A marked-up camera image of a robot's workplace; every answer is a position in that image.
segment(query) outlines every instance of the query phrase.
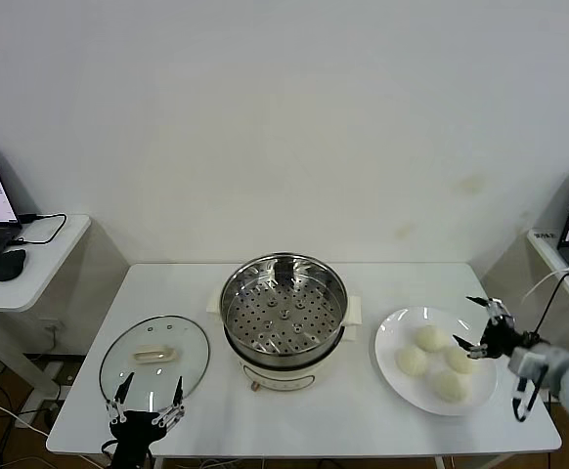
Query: white cable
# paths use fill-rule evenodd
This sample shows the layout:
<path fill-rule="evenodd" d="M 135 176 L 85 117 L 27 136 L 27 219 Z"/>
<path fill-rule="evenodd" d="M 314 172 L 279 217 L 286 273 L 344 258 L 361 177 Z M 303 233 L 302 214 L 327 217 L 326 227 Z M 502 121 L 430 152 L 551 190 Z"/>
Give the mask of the white cable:
<path fill-rule="evenodd" d="M 565 269 L 559 269 L 557 271 L 553 271 L 550 272 L 549 274 L 547 274 L 545 277 L 543 277 L 541 280 L 539 280 L 539 282 L 533 286 L 532 288 L 530 288 L 528 290 L 528 293 L 526 293 L 525 295 L 523 295 L 523 298 L 521 298 L 521 304 L 523 304 L 524 301 L 526 301 L 526 298 L 528 298 L 530 295 L 532 295 L 534 293 L 534 291 L 539 288 L 539 285 L 541 285 L 544 281 L 546 281 L 548 278 L 550 278 L 551 276 L 555 276 L 556 274 L 562 274 L 562 273 L 566 273 L 569 272 L 569 267 L 566 267 Z"/>
<path fill-rule="evenodd" d="M 242 459 L 233 459 L 232 461 L 220 462 L 217 459 L 205 459 L 199 466 L 183 466 L 180 464 L 176 464 L 176 467 L 180 469 L 207 469 L 209 467 L 217 467 L 217 466 L 224 466 L 226 464 L 233 464 L 235 462 L 239 462 Z M 210 461 L 216 461 L 214 464 L 209 464 Z"/>
<path fill-rule="evenodd" d="M 11 461 L 11 462 L 7 462 L 6 464 L 2 464 L 0 467 L 7 467 L 10 466 L 11 464 L 17 464 L 18 462 L 22 462 L 22 461 L 31 461 L 31 460 L 35 460 L 35 461 L 39 461 L 42 462 L 43 464 L 45 464 L 48 467 L 52 467 L 52 469 L 59 469 L 57 466 L 55 466 L 54 464 L 50 464 L 48 461 L 46 461 L 43 457 L 38 457 L 38 456 L 29 456 L 29 457 L 23 457 L 21 459 L 16 459 L 15 461 Z"/>
<path fill-rule="evenodd" d="M 29 425 L 28 422 L 24 422 L 23 420 L 21 420 L 19 417 L 17 417 L 14 413 L 12 413 L 11 411 L 7 410 L 4 407 L 0 406 L 0 410 L 2 410 L 3 412 L 8 413 L 9 415 L 11 415 L 13 418 L 15 418 L 16 420 L 18 420 L 19 422 L 21 422 L 23 425 L 25 425 L 26 427 L 28 427 L 30 430 L 37 432 L 40 435 L 43 435 L 46 438 L 49 438 L 50 435 L 48 435 L 46 432 L 42 432 L 41 430 L 39 430 L 38 428 L 34 428 L 32 425 Z M 81 459 L 84 459 L 85 461 L 87 461 L 89 464 L 93 464 L 94 466 L 96 466 L 98 469 L 105 469 L 103 466 L 101 466 L 100 464 L 98 464 L 95 461 L 92 461 L 91 459 L 89 459 L 88 457 L 85 457 L 81 454 L 78 454 L 78 456 Z"/>

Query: robotic arm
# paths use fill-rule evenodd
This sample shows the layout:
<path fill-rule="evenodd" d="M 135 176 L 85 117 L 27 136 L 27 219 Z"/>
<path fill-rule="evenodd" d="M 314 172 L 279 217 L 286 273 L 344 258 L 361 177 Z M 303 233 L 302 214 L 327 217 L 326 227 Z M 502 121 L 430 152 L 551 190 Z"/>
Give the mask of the robotic arm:
<path fill-rule="evenodd" d="M 510 357 L 508 369 L 518 377 L 512 397 L 515 418 L 520 422 L 526 420 L 541 388 L 549 389 L 569 411 L 569 352 L 549 345 L 535 332 L 517 332 L 514 318 L 501 300 L 467 299 L 486 308 L 489 321 L 479 345 L 472 345 L 456 335 L 454 338 L 472 359 Z M 534 383 L 535 390 L 526 403 L 529 380 Z"/>

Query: computer mouse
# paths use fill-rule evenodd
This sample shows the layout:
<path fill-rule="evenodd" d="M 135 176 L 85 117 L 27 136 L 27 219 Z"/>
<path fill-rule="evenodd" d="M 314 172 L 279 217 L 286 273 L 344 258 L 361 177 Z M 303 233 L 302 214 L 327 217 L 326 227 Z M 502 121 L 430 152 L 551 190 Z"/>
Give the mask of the computer mouse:
<path fill-rule="evenodd" d="M 23 260 L 26 251 L 18 249 L 0 254 L 0 281 L 12 280 L 18 277 L 23 270 Z"/>

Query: robotic hand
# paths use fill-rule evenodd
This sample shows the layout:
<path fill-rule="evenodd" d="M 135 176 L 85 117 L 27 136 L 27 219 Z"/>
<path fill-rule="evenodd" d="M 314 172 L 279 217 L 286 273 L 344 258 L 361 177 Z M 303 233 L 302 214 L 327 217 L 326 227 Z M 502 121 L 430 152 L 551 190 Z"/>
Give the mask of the robotic hand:
<path fill-rule="evenodd" d="M 108 442 L 117 443 L 112 457 L 111 469 L 141 469 L 146 456 L 150 454 L 150 445 L 162 439 L 178 421 L 185 416 L 183 402 L 183 377 L 176 386 L 173 402 L 158 412 L 126 410 L 124 402 L 130 383 L 135 373 L 130 373 L 117 388 L 112 401 L 107 403 L 110 432 L 116 438 Z"/>
<path fill-rule="evenodd" d="M 508 369 L 518 377 L 512 397 L 515 418 L 520 422 L 526 420 L 541 388 L 549 389 L 569 411 L 569 352 L 549 345 L 536 332 L 517 332 L 515 320 L 501 300 L 469 296 L 467 299 L 486 308 L 489 321 L 479 345 L 456 335 L 454 338 L 472 359 L 510 357 Z M 534 383 L 535 390 L 526 403 L 528 380 Z"/>

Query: steamed bun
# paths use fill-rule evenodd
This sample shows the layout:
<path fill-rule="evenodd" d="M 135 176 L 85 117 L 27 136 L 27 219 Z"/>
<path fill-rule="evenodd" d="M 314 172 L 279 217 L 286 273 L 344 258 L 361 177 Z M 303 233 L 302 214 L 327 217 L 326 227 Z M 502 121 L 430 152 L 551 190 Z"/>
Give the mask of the steamed bun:
<path fill-rule="evenodd" d="M 415 345 L 407 345 L 398 350 L 395 362 L 409 376 L 421 376 L 428 369 L 428 357 Z"/>
<path fill-rule="evenodd" d="M 475 367 L 475 361 L 467 356 L 465 350 L 459 347 L 448 347 L 445 350 L 445 360 L 457 373 L 470 374 Z"/>
<path fill-rule="evenodd" d="M 425 325 L 417 330 L 415 342 L 426 352 L 438 352 L 446 346 L 448 337 L 436 325 Z"/>
<path fill-rule="evenodd" d="M 459 403 L 469 394 L 469 388 L 453 371 L 445 370 L 432 378 L 432 388 L 439 398 L 448 403 Z"/>

